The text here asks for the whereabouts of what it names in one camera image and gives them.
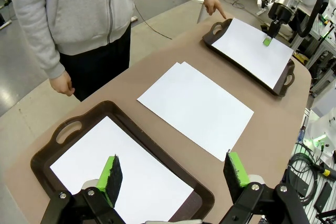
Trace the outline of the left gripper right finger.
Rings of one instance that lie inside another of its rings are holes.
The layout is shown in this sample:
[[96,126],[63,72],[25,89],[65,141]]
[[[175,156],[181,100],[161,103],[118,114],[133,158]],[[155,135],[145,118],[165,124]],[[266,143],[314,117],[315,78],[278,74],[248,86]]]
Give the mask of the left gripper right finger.
[[233,205],[222,223],[249,223],[252,216],[265,216],[268,223],[309,223],[295,189],[280,183],[275,188],[250,181],[236,152],[227,152],[224,177]]

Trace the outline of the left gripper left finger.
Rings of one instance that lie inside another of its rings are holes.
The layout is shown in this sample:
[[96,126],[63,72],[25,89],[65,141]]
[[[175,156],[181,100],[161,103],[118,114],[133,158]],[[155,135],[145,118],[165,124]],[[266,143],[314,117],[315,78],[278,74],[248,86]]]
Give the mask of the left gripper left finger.
[[110,156],[100,177],[85,182],[80,192],[54,192],[41,223],[123,223],[115,210],[122,179],[119,157]]

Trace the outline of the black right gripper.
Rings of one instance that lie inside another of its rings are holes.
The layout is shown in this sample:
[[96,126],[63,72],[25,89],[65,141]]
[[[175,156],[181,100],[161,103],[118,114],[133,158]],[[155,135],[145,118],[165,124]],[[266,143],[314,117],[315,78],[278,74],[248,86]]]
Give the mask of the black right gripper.
[[282,24],[288,24],[295,15],[296,7],[293,5],[287,6],[281,3],[273,3],[269,10],[268,17],[272,20],[267,28],[263,26],[263,32],[266,38],[263,41],[265,46],[269,46],[272,39],[279,33]]

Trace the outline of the person's left hand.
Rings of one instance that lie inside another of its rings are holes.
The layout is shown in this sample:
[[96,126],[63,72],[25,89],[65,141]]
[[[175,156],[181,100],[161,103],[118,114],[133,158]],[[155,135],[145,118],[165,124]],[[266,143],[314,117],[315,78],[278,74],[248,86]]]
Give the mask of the person's left hand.
[[207,13],[210,16],[212,16],[216,11],[218,11],[224,19],[227,18],[219,0],[204,0],[203,4],[206,8]]

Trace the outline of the person's right hand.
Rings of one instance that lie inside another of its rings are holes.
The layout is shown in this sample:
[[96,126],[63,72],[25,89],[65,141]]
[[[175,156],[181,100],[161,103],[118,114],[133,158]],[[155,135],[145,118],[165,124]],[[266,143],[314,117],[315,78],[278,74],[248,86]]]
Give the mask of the person's right hand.
[[58,93],[65,94],[68,97],[72,96],[75,89],[72,87],[70,75],[64,71],[59,77],[49,79],[51,87]]

